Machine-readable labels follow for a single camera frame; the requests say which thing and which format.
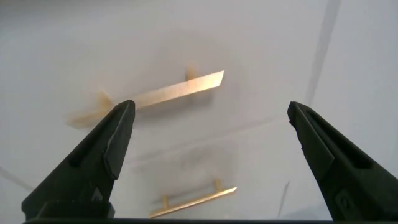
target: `gold cabinet handle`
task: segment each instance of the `gold cabinet handle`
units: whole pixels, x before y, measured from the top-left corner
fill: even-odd
[[[159,216],[162,216],[162,215],[166,215],[166,214],[169,214],[169,213],[172,213],[172,212],[179,211],[179,210],[184,209],[184,208],[189,208],[189,207],[192,207],[192,206],[204,203],[204,202],[208,202],[210,200],[219,198],[221,196],[232,194],[237,189],[237,187],[233,187],[233,188],[230,188],[230,189],[223,190],[221,188],[221,184],[220,184],[220,181],[218,179],[215,180],[215,187],[216,187],[216,192],[213,193],[213,194],[205,195],[205,196],[202,196],[200,198],[196,198],[196,199],[193,199],[193,200],[190,200],[190,201],[178,204],[178,205],[172,205],[172,206],[169,205],[168,196],[164,195],[162,197],[162,199],[163,199],[163,208],[151,212],[150,215],[149,215],[149,218],[156,218],[156,217],[159,217]]]
[[[176,99],[182,96],[187,96],[193,93],[197,93],[203,90],[209,90],[220,86],[223,80],[224,71],[219,71],[209,75],[195,78],[193,71],[189,70],[186,74],[186,81],[170,85],[167,87],[160,88],[158,90],[152,90],[147,93],[137,95],[132,98],[136,104],[136,110],[144,108],[146,106],[161,103]],[[75,114],[71,118],[68,118],[67,124],[75,128],[87,127],[98,120],[104,118],[109,111],[117,104],[112,103],[109,96],[101,94],[99,96],[100,107],[93,111],[88,111],[84,114]]]

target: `white surface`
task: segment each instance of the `white surface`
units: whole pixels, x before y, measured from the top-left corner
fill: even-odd
[[[21,202],[29,192],[20,186],[0,178],[0,221],[1,223],[22,223],[25,214],[21,210]]]
[[[312,105],[393,174],[396,6],[342,2]],[[307,84],[326,1],[10,1],[0,8],[0,164],[9,172],[39,184],[87,134],[66,126],[64,115],[92,106],[98,89],[134,95],[182,81],[193,64],[202,74],[225,70],[225,78],[210,93],[137,114],[112,194],[116,216],[144,218],[161,194],[192,192],[218,175],[238,187],[235,195],[168,217],[277,218],[290,181],[281,218],[330,218],[286,115],[289,102],[304,101],[314,87]],[[4,189],[0,200],[25,197]],[[18,222],[16,209],[7,210],[2,223]]]

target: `brass bar handle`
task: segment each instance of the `brass bar handle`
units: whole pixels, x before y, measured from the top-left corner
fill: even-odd
[[[133,97],[132,100],[136,104],[136,110],[138,110],[146,106],[161,103],[163,101],[168,101],[203,90],[216,88],[221,85],[223,76],[224,71],[219,71],[195,78],[195,74],[193,71],[187,71],[187,80],[185,82],[177,83],[137,95]],[[86,112],[84,114],[74,114],[72,117],[68,118],[67,124],[75,128],[87,127],[104,118],[104,116],[106,116],[109,111],[111,111],[111,109],[117,104],[111,102],[110,97],[104,93],[100,94],[99,102],[99,108],[93,111]]]
[[[220,181],[218,179],[215,180],[215,186],[216,186],[216,192],[213,193],[213,194],[205,195],[205,196],[202,196],[200,198],[196,198],[196,199],[193,199],[193,200],[190,200],[190,201],[178,204],[178,205],[173,205],[173,206],[169,205],[169,199],[168,199],[168,197],[166,195],[164,195],[162,197],[163,208],[151,212],[150,215],[149,215],[149,218],[156,218],[156,217],[159,217],[159,216],[162,216],[162,215],[166,215],[166,214],[169,214],[169,213],[172,213],[172,212],[179,211],[179,210],[184,209],[184,208],[189,208],[189,207],[192,207],[192,206],[195,206],[195,205],[199,205],[201,203],[208,202],[208,201],[213,200],[213,199],[217,199],[217,198],[222,197],[224,195],[232,194],[237,189],[237,187],[232,187],[230,189],[222,190]]]

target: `white wall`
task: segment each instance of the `white wall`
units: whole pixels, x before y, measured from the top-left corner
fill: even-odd
[[[137,114],[112,194],[116,216],[146,217],[161,194],[180,195],[217,176],[236,185],[236,194],[169,218],[277,218],[287,183],[280,218],[330,218],[287,121],[290,101],[312,103],[398,172],[391,159],[398,158],[398,7],[331,2],[3,3],[0,165],[35,187],[87,134],[66,126],[64,116],[92,106],[95,91],[133,95],[182,81],[194,64],[202,74],[225,70],[221,86]],[[330,34],[330,42],[320,40]],[[180,175],[198,178],[167,181]],[[13,202],[27,192],[3,189],[0,199]],[[10,215],[2,223],[22,221],[15,208],[4,209]]]

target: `cabinet handle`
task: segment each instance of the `cabinet handle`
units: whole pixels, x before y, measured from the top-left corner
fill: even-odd
[[[187,72],[187,80],[185,82],[163,87],[158,90],[152,90],[147,93],[142,93],[138,96],[133,97],[132,100],[136,104],[136,110],[138,110],[146,106],[161,103],[163,101],[176,99],[182,96],[197,93],[199,91],[209,90],[211,88],[218,87],[223,80],[223,76],[224,71],[219,71],[198,78],[194,77],[193,72]],[[117,104],[112,103],[108,95],[101,94],[99,97],[99,108],[84,114],[75,114],[68,119],[67,124],[75,128],[87,127],[104,118],[109,113],[109,111],[111,111],[111,109]]]
[[[220,180],[218,180],[218,179],[215,180],[215,187],[216,187],[216,192],[213,194],[205,195],[205,196],[202,196],[202,197],[199,197],[199,198],[196,198],[196,199],[193,199],[193,200],[190,200],[190,201],[178,204],[178,205],[169,205],[169,198],[167,195],[164,195],[162,197],[163,208],[151,212],[149,215],[149,218],[156,218],[156,217],[159,217],[162,215],[166,215],[166,214],[169,214],[172,212],[179,211],[184,208],[189,208],[189,207],[192,207],[192,206],[204,203],[204,202],[208,202],[210,200],[222,197],[224,195],[232,194],[237,189],[237,187],[232,187],[230,189],[223,190],[221,188]]]

